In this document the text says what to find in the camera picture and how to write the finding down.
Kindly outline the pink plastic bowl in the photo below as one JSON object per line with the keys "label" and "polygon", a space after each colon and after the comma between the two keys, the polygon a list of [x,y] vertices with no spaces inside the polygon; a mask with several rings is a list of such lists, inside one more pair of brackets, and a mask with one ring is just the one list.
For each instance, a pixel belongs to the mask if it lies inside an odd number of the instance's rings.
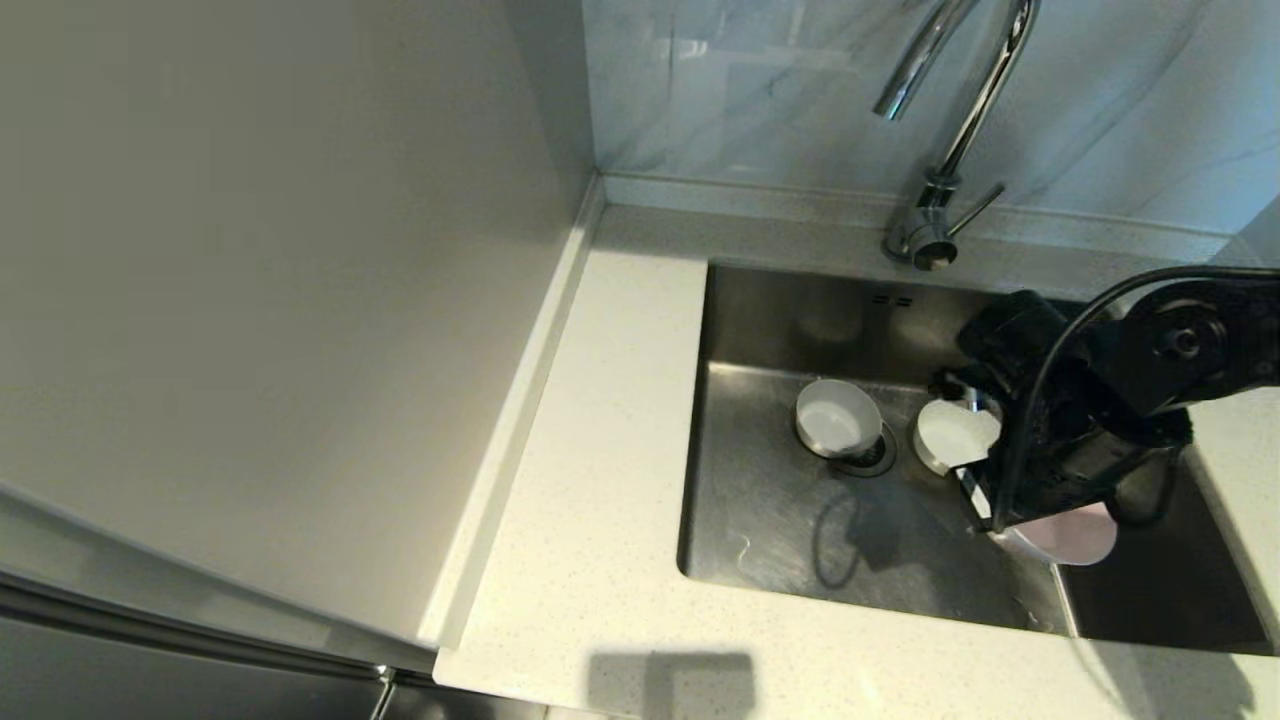
{"label": "pink plastic bowl", "polygon": [[1050,565],[1091,566],[1114,551],[1119,527],[1106,505],[1092,503],[992,533],[1006,551]]}

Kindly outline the white plastic bowl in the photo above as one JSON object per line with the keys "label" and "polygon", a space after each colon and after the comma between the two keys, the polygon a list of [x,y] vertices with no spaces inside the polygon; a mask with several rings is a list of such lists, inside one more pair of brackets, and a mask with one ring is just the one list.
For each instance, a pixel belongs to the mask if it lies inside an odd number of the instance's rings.
{"label": "white plastic bowl", "polygon": [[938,477],[983,461],[998,441],[1001,420],[988,410],[972,411],[937,398],[916,414],[911,447],[922,464]]}

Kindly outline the grey-blue plastic bowl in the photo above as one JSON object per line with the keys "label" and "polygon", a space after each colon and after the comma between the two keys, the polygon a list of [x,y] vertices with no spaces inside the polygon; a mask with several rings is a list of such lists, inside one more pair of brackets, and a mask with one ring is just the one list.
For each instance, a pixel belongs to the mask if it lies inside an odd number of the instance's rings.
{"label": "grey-blue plastic bowl", "polygon": [[854,383],[831,378],[813,380],[799,391],[794,427],[800,442],[824,459],[863,456],[883,437],[876,401]]}

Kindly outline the chrome faucet lever handle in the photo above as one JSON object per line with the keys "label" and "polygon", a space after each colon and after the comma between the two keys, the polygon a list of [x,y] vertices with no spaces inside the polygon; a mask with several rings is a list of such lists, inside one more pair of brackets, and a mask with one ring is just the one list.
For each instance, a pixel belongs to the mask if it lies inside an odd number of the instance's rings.
{"label": "chrome faucet lever handle", "polygon": [[1004,182],[995,183],[984,196],[975,201],[972,208],[950,225],[947,237],[951,240],[964,232],[992,202],[1005,193],[1006,188],[1007,186]]}

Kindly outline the stainless steel sink basin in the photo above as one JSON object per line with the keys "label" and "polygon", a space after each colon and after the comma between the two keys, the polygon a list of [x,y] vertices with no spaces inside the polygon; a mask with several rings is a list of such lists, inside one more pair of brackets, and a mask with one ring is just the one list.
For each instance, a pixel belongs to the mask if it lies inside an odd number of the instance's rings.
{"label": "stainless steel sink basin", "polygon": [[[952,477],[915,455],[931,374],[993,292],[714,265],[708,274],[678,568],[696,580],[1024,632],[1272,655],[1192,456],[1169,515],[1085,568],[997,546]],[[882,477],[800,442],[799,391],[849,380],[893,429]]]}

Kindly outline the chrome gooseneck faucet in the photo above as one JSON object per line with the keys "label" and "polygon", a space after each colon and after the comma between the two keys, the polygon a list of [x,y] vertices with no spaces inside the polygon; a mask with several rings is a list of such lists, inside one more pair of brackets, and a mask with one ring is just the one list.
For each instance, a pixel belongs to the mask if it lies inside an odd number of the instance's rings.
{"label": "chrome gooseneck faucet", "polygon": [[[937,0],[886,82],[873,108],[874,114],[897,120],[905,113],[946,44],[977,3]],[[919,272],[937,272],[957,259],[959,234],[950,240],[947,229],[956,220],[948,218],[948,208],[963,184],[960,170],[1025,51],[1042,3],[1007,0],[1004,28],[973,92],[970,108],[956,122],[954,136],[940,160],[923,170],[914,200],[893,214],[882,240],[883,252],[893,261]]]}

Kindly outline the tall grey cabinet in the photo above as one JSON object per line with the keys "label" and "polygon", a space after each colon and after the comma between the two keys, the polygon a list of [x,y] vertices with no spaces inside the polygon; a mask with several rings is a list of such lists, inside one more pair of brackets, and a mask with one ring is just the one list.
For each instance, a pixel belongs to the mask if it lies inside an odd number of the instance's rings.
{"label": "tall grey cabinet", "polygon": [[582,0],[0,0],[0,582],[457,644],[602,206]]}

